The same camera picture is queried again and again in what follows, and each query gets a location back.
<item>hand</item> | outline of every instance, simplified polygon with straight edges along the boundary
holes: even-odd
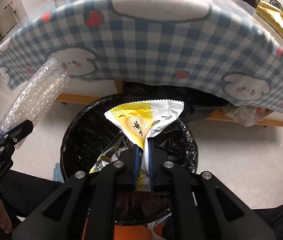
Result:
[[[7,212],[5,211],[4,204],[0,200],[0,227],[7,233],[10,234],[12,229],[12,222],[9,219]]]

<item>yellow snack package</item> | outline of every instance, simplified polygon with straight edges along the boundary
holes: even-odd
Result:
[[[144,151],[137,190],[150,191],[147,138],[158,135],[179,117],[183,109],[184,102],[161,99],[126,103],[105,113],[108,120]]]

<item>blue checkered cloth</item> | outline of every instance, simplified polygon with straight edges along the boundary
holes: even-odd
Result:
[[[192,0],[206,15],[175,21],[118,13],[113,1],[54,0],[22,21],[0,44],[8,86],[29,80],[50,55],[77,48],[96,56],[87,59],[95,71],[72,78],[186,86],[283,113],[283,49],[254,25],[244,2]],[[94,26],[85,22],[92,12],[100,19]]]

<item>snack wrapper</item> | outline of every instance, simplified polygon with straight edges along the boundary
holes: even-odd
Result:
[[[174,122],[184,109],[184,102],[148,100],[126,103],[105,113],[105,117],[143,149],[137,190],[150,191],[149,151],[147,138],[155,137]]]
[[[120,131],[98,157],[96,164],[90,169],[89,173],[101,171],[107,164],[117,161],[121,151],[131,147],[131,142],[127,139],[124,133]]]

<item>gold packaging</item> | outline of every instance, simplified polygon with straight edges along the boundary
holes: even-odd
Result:
[[[265,1],[260,1],[255,11],[283,38],[283,12]]]

